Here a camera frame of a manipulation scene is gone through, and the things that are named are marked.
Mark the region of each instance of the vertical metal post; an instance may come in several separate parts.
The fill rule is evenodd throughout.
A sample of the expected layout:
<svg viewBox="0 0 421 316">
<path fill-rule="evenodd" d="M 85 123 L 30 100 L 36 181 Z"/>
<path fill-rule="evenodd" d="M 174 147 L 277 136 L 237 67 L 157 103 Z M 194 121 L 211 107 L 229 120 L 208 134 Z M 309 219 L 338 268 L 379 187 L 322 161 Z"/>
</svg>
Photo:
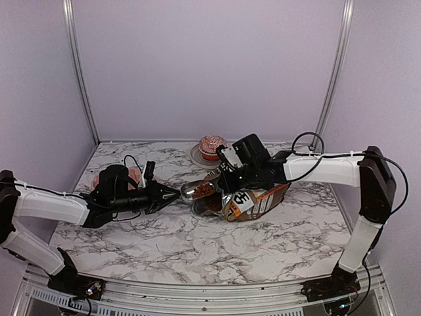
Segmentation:
<svg viewBox="0 0 421 316">
<path fill-rule="evenodd" d="M 341 30 L 339 31 L 339 40 L 337 43 L 336 56 L 334 67 L 332 69 L 332 75 L 330 76 L 328 91 L 324 99 L 324 104 L 318 124 L 316 127 L 316 133 L 322 135 L 328 121 L 329 113 L 332 108 L 334 101 L 337 81 L 342 70 L 343 61 L 345 59 L 345 53 L 347 50 L 349 33 L 351 30 L 351 20 L 353 16 L 354 9 L 354 0 L 345 0 L 345 5 L 343 7 L 343 16 L 341 23 Z M 311 143 L 311 146 L 317 148 L 318 138 L 314 137 Z"/>
<path fill-rule="evenodd" d="M 82 105 L 84 106 L 84 112 L 86 115 L 87 124 L 89 126 L 89 132 L 91 133 L 91 137 L 96 148 L 98 147 L 100 141 L 97 127 L 93 119 L 91 104 L 89 103 L 89 97 L 87 96 L 84 75 L 82 72 L 82 64 L 80 62 L 78 40 L 76 37 L 76 28 L 74 26 L 72 0 L 63 0 L 63 9 L 64 21 L 66 22 L 67 36 L 70 45 L 70 52 L 72 54 L 73 67 L 76 74 L 76 79 L 78 81 L 79 93 L 82 100 Z"/>
</svg>

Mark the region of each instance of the pink object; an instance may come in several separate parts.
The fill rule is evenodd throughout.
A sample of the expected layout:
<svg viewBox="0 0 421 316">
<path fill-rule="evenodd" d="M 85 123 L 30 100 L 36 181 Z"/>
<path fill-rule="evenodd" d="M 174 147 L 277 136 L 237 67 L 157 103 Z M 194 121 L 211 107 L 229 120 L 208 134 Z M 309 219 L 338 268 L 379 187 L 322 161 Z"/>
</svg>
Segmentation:
<svg viewBox="0 0 421 316">
<path fill-rule="evenodd" d="M 203 137 L 199 142 L 199 150 L 202 156 L 207 160 L 218 160 L 219 157 L 216 154 L 216 148 L 224 145 L 228 146 L 226 140 L 220 136 L 208 135 Z"/>
</svg>

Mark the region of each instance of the wire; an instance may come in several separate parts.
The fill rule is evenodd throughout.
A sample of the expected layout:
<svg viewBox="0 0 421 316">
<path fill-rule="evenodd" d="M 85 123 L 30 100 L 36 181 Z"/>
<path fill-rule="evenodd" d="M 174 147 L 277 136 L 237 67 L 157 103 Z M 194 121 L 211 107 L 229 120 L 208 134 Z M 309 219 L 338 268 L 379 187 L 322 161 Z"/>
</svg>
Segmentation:
<svg viewBox="0 0 421 316">
<path fill-rule="evenodd" d="M 370 271 L 368 270 L 367 264 L 365 263 L 365 261 L 362 262 L 362 266 L 366 269 L 367 272 L 367 276 L 368 276 L 368 288 L 367 288 L 367 292 L 364 295 L 364 297 L 362 298 L 361 302 L 356 306 L 356 308 L 354 308 L 352 311 L 350 311 L 348 313 L 348 316 L 352 315 L 353 313 L 355 313 L 355 311 L 360 308 L 360 306 L 362 305 L 362 303 L 364 303 L 364 301 L 367 299 L 368 294 L 370 293 L 370 289 L 371 289 L 371 275 L 370 275 Z"/>
<path fill-rule="evenodd" d="M 323 154 L 321 154 L 319 159 L 317 160 L 317 162 L 314 164 L 313 167 L 310 168 L 309 171 L 307 171 L 302 176 L 299 176 L 298 178 L 288 180 L 288 182 L 296 182 L 296 181 L 299 181 L 302 178 L 305 178 L 306 176 L 308 176 L 322 162 L 322 159 L 333 159 L 333 158 L 342 158 L 342 157 L 351 157 L 351 156 L 352 155 L 350 153 L 342 153 L 342 154 L 339 154 L 339 155 L 323 155 Z M 387 161 L 388 163 L 391 163 L 392 165 L 394 165 L 396 168 L 399 169 L 399 171 L 402 174 L 404 183 L 405 183 L 405 195 L 404 195 L 404 198 L 403 198 L 402 202 L 390 213 L 391 216 L 393 214 L 395 214 L 407 202 L 408 195 L 409 195 L 409 182 L 408 182 L 407 175 L 405 174 L 403 168 L 397 162 L 393 161 L 390 158 L 384 157 L 384 156 L 373 155 L 373 154 L 367 153 L 367 152 L 354 153 L 353 156 L 354 157 L 370 157 L 370 158 L 381 159 L 381 160 Z"/>
<path fill-rule="evenodd" d="M 69 301 L 68 301 L 68 307 L 71 307 L 70 306 L 70 304 L 72 303 L 72 302 L 74 302 L 74 301 L 80 301 L 80 300 L 82 300 L 82 299 L 84 299 L 84 300 L 86 300 L 86 302 L 87 302 L 87 304 L 88 304 L 88 306 L 89 306 L 89 310 L 88 310 L 88 312 L 87 312 L 87 315 L 86 316 L 91 316 L 91 314 L 92 314 L 92 303 L 91 303 L 91 300 L 85 295 L 85 294 L 83 294 L 82 296 L 80 296 L 80 297 L 78 297 L 78 296 L 76 296 L 76 297 L 74 297 L 74 298 L 71 298 Z"/>
<path fill-rule="evenodd" d="M 139 211 L 139 213 L 136 216 L 130 217 L 129 219 L 117 219 L 117 220 L 112 220 L 112 222 L 126 222 L 126 221 L 131 221 L 132 219 L 136 219 L 138 218 L 140 215 L 142 214 L 141 211 Z"/>
<path fill-rule="evenodd" d="M 56 300 L 55 305 L 56 305 L 57 309 L 59 310 L 60 315 L 69 315 L 68 312 L 71 311 L 71 310 L 70 309 L 67 309 L 65 307 L 59 306 L 59 300 Z M 79 316 L 80 313 L 72 314 L 72 315 L 73 316 Z"/>
<path fill-rule="evenodd" d="M 125 156 L 124 156 L 124 160 L 123 160 L 123 162 L 124 162 L 124 166 L 126 166 L 126 159 L 127 159 L 127 158 L 132 158 L 132 159 L 133 159 L 134 163 L 136 164 L 137 168 L 139 169 L 140 175 L 142 175 L 142 177 L 143 177 L 143 174 L 142 174 L 142 168 L 139 166 L 139 163 L 137 162 L 136 158 L 135 158 L 135 157 L 133 157 L 132 155 L 125 155 Z"/>
<path fill-rule="evenodd" d="M 75 197 L 75 198 L 78 198 L 78 199 L 82 199 L 85 202 L 88 202 L 83 196 L 79 196 L 78 194 L 70 194 L 70 193 L 65 193 L 64 194 L 64 193 L 59 193 L 59 192 L 52 191 L 52 190 L 49 190 L 49 189 L 40 188 L 39 186 L 28 186 L 28 185 L 24 185 L 24 184 L 16 183 L 16 182 L 13 182 L 13 183 L 10 183 L 10 182 L 0 182 L 0 184 L 9 185 L 9 186 L 20 186 L 22 188 L 39 190 L 39 191 L 42 191 L 42 192 L 47 192 L 47 193 L 54 194 L 55 196 L 62 196 L 64 198 L 67 198 L 67 197 Z M 103 209 L 110 209 L 110 208 L 112 208 L 112 205 L 107 207 L 107 206 L 103 206 L 103 205 L 100 205 L 98 203 L 95 203 L 93 201 L 89 201 L 89 203 L 91 203 L 91 204 L 93 204 L 95 206 L 101 207 Z"/>
<path fill-rule="evenodd" d="M 324 140 L 323 140 L 323 138 L 319 135 L 319 134 L 317 134 L 317 133 L 314 133 L 314 132 L 304 132 L 304 133 L 302 133 L 302 134 L 299 134 L 295 139 L 294 139 L 294 141 L 292 142 L 292 146 L 291 146 L 291 150 L 292 150 L 292 152 L 294 153 L 294 154 L 296 154 L 296 155 L 298 155 L 298 156 L 301 156 L 301 155 L 308 155 L 308 154 L 305 154 L 305 153 L 296 153 L 295 152 L 295 145 L 297 144 L 297 142 L 298 142 L 298 140 L 300 139 L 300 138 L 302 138 L 303 136 L 306 136 L 306 135 L 313 135 L 313 136 L 316 136 L 319 140 L 320 140 L 320 143 L 322 144 L 322 149 L 321 149 L 321 151 L 320 151 L 320 154 L 321 155 L 323 155 L 324 154 Z"/>
<path fill-rule="evenodd" d="M 360 296 L 360 294 L 358 293 L 358 290 L 355 286 L 352 286 L 351 288 L 354 290 L 355 294 L 357 295 L 356 298 L 355 298 L 355 300 L 357 300 L 358 297 Z"/>
<path fill-rule="evenodd" d="M 99 282 L 98 281 L 90 282 L 87 285 L 85 285 L 84 288 L 89 288 L 90 286 L 94 285 L 95 283 L 99 283 Z"/>
</svg>

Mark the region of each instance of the metal base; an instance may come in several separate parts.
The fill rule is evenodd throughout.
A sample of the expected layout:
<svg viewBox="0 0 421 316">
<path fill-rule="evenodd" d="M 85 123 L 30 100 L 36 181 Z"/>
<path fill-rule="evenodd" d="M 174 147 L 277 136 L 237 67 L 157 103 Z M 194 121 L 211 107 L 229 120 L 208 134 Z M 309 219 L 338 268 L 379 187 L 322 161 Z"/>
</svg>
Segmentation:
<svg viewBox="0 0 421 316">
<path fill-rule="evenodd" d="M 100 300 L 105 281 L 93 276 L 79 275 L 70 256 L 63 249 L 58 248 L 58 250 L 64 259 L 65 267 L 57 275 L 50 276 L 47 286 L 74 296 L 89 296 L 91 300 Z"/>
<path fill-rule="evenodd" d="M 359 272 L 362 286 L 360 296 L 366 290 L 368 280 L 366 273 Z M 377 315 L 394 316 L 382 272 L 378 266 L 370 268 L 372 274 L 372 293 L 376 295 L 377 304 L 373 306 Z M 247 284 L 227 286 L 196 286 L 175 284 L 154 284 L 105 278 L 103 297 L 91 301 L 92 315 L 249 315 L 269 316 L 295 312 L 297 316 L 314 314 L 305 311 L 311 306 L 323 311 L 324 304 L 344 298 L 355 299 L 355 294 L 324 301 L 308 302 L 300 293 L 303 281 L 292 280 L 268 284 Z M 88 311 L 86 302 L 76 301 L 66 307 L 72 296 L 47 287 L 48 277 L 32 265 L 28 266 L 24 280 L 15 301 L 14 316 L 30 316 L 28 309 L 33 299 L 48 301 L 74 311 Z"/>
<path fill-rule="evenodd" d="M 318 278 L 303 283 L 302 295 L 309 302 L 332 299 L 338 296 L 355 293 L 361 289 L 356 273 L 336 273 L 327 278 Z"/>
</svg>

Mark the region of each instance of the brown bag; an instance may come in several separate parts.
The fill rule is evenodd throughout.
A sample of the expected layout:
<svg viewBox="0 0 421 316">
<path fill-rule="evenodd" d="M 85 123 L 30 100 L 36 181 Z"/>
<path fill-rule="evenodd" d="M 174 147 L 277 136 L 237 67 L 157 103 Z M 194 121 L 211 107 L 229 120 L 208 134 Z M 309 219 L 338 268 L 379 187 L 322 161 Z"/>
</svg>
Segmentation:
<svg viewBox="0 0 421 316">
<path fill-rule="evenodd" d="M 290 184 L 279 184 L 272 189 L 236 192 L 230 203 L 221 210 L 227 221 L 252 221 L 269 212 L 284 200 Z"/>
</svg>

